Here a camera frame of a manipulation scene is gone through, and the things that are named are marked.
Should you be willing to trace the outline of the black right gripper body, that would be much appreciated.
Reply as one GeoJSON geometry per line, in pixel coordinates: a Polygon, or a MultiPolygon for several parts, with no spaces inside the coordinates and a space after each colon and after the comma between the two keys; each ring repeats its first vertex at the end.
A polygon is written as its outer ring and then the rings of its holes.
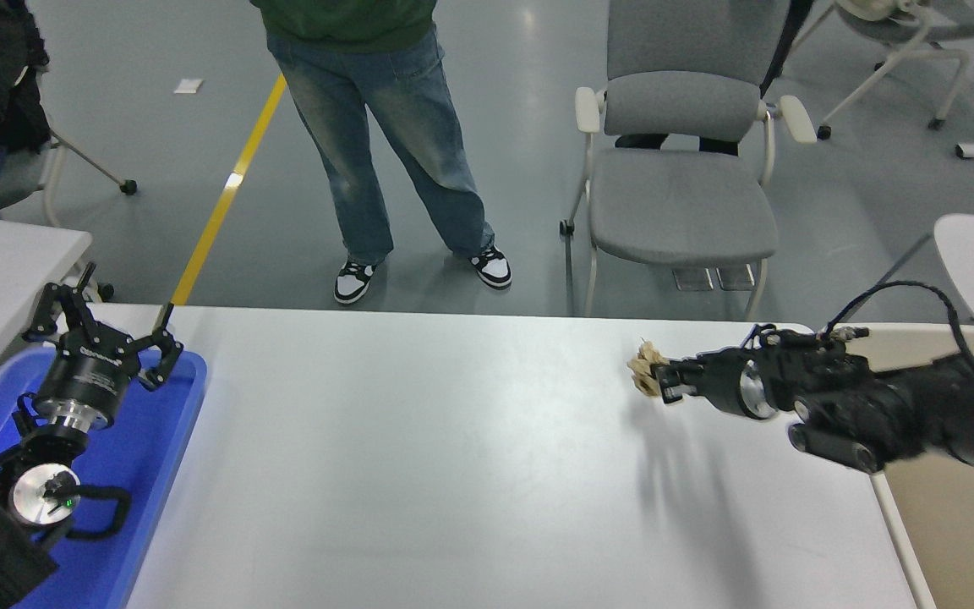
{"type": "Polygon", "coordinates": [[[724,349],[707,354],[701,391],[720,412],[764,420],[764,382],[746,350],[724,349]]]}

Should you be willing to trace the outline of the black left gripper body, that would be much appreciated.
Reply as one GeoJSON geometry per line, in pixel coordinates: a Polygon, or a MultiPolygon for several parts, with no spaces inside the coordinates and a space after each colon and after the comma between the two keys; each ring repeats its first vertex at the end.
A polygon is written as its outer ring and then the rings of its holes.
{"type": "Polygon", "coordinates": [[[85,406],[100,417],[116,417],[125,393],[140,371],[134,339],[103,337],[96,343],[80,335],[57,337],[50,370],[36,393],[36,411],[55,417],[66,406],[85,406]]]}

